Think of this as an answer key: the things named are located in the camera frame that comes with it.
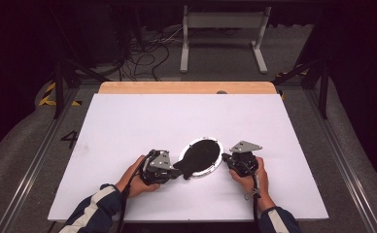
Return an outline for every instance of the white table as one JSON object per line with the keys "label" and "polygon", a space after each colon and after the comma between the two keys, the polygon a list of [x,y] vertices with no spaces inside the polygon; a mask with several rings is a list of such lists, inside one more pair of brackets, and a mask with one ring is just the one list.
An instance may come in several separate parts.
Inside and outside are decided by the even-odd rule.
{"label": "white table", "polygon": [[[325,205],[277,94],[96,94],[49,214],[65,220],[102,183],[116,183],[140,154],[215,137],[224,151],[240,140],[263,146],[270,194],[297,219],[328,218]],[[250,221],[251,201],[225,163],[212,174],[163,184],[129,199],[127,222]]]}

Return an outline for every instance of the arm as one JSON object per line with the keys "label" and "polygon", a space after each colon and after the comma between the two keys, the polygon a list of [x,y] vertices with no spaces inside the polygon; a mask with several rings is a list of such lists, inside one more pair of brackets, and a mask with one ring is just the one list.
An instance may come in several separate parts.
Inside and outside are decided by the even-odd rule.
{"label": "arm", "polygon": [[[140,156],[131,165],[121,179],[116,183],[104,184],[94,195],[87,197],[67,219],[60,233],[74,232],[108,232],[113,224],[112,217],[121,209],[121,192],[131,178],[138,164],[143,160]],[[140,195],[142,192],[151,192],[159,188],[159,184],[145,185],[139,176],[133,178],[129,198]]]}
{"label": "arm", "polygon": [[[268,192],[268,177],[264,170],[264,161],[262,158],[256,158],[258,162],[258,169],[256,175],[258,176],[260,198],[257,199],[257,207],[261,211],[260,216],[260,230],[263,233],[268,232],[300,232],[294,216],[286,210],[277,207],[271,199]],[[233,170],[229,171],[231,177],[239,182],[244,191],[251,193],[253,191],[253,178],[240,178]]]}

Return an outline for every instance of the metal bracket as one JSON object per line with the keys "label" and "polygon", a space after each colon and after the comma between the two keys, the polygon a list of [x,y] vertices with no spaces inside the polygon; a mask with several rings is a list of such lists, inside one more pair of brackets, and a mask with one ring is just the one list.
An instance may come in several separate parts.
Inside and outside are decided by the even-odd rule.
{"label": "metal bracket", "polygon": [[157,158],[155,158],[150,166],[165,170],[171,169],[170,156],[168,151],[163,151]]}
{"label": "metal bracket", "polygon": [[238,144],[236,144],[236,146],[232,147],[230,151],[243,153],[243,152],[250,152],[253,150],[261,150],[261,149],[263,149],[263,147],[259,145],[252,144],[246,141],[240,141]]}

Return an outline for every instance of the striped sleeve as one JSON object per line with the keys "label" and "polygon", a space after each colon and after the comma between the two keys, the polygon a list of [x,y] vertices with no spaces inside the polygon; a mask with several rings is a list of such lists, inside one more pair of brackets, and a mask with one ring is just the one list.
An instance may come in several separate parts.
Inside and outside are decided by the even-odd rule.
{"label": "striped sleeve", "polygon": [[294,216],[280,207],[273,207],[261,213],[260,230],[264,233],[299,233]]}
{"label": "striped sleeve", "polygon": [[120,211],[120,192],[104,184],[94,195],[87,197],[67,219],[60,233],[108,232],[112,217]]}

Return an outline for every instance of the person's right hand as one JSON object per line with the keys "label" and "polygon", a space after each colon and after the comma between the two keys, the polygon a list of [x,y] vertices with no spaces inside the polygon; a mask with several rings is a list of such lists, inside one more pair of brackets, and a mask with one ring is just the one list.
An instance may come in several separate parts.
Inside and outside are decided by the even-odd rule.
{"label": "person's right hand", "polygon": [[[122,192],[127,185],[128,181],[130,180],[134,170],[137,169],[140,162],[144,159],[144,155],[141,155],[137,161],[135,161],[122,175],[119,182],[116,184],[116,187],[119,189],[120,192]],[[140,195],[143,192],[153,192],[160,188],[159,183],[153,183],[150,185],[145,185],[143,181],[140,179],[140,176],[136,175],[130,184],[130,193],[128,195],[128,198],[135,197]]]}
{"label": "person's right hand", "polygon": [[[256,157],[258,163],[258,169],[256,170],[256,175],[258,176],[258,184],[259,184],[259,191],[260,191],[260,198],[257,200],[258,208],[261,211],[265,211],[268,208],[276,206],[271,200],[268,194],[268,177],[267,172],[264,169],[264,161],[261,157]],[[254,181],[251,176],[247,176],[244,178],[239,177],[239,175],[234,170],[229,170],[231,177],[240,183],[243,187],[243,190],[246,193],[251,194],[254,188]]]}

